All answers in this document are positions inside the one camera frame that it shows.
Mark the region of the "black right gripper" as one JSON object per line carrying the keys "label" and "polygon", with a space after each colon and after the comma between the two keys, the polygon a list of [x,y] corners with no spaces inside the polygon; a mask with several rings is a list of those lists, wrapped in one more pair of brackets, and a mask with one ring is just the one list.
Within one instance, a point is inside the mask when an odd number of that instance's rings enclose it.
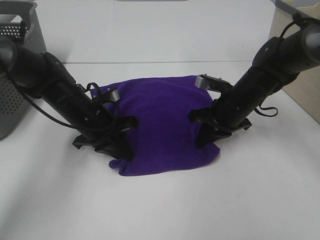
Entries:
{"label": "black right gripper", "polygon": [[193,109],[187,115],[191,123],[201,123],[200,130],[195,139],[197,148],[203,148],[208,143],[214,143],[218,140],[229,138],[233,132],[244,129],[248,130],[252,123],[245,118],[235,126],[227,126],[226,123],[218,120],[213,115],[212,110],[209,107],[202,109]]}

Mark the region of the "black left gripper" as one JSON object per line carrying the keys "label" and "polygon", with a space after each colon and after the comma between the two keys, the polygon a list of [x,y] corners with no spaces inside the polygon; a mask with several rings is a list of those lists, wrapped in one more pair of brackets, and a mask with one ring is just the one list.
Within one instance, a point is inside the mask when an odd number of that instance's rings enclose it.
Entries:
{"label": "black left gripper", "polygon": [[88,140],[82,134],[75,138],[72,145],[77,149],[82,146],[90,146],[94,148],[96,153],[131,162],[134,158],[134,152],[125,132],[137,129],[138,126],[139,121],[135,116],[117,117],[111,128],[102,132],[97,139]]}

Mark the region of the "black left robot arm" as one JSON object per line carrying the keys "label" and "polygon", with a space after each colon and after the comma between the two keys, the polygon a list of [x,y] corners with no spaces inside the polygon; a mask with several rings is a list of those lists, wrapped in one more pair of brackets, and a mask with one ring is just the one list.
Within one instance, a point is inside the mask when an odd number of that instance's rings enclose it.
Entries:
{"label": "black left robot arm", "polygon": [[139,121],[106,109],[108,104],[119,107],[117,88],[102,92],[94,82],[83,87],[51,53],[35,53],[6,36],[0,37],[0,76],[28,102],[43,99],[67,121],[60,125],[79,131],[72,143],[77,149],[90,146],[97,153],[133,160],[125,132],[136,129]]}

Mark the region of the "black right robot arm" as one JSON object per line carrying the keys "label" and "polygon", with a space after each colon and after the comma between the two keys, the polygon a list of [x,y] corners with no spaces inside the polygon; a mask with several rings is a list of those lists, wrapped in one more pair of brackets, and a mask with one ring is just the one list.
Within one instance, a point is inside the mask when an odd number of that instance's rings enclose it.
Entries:
{"label": "black right robot arm", "polygon": [[296,15],[284,31],[293,25],[297,25],[299,31],[288,37],[281,33],[268,40],[235,85],[206,74],[196,77],[196,87],[220,93],[210,107],[194,109],[188,114],[191,123],[201,123],[195,139],[198,148],[250,128],[248,115],[260,114],[268,96],[292,83],[301,72],[319,66],[320,21]]}

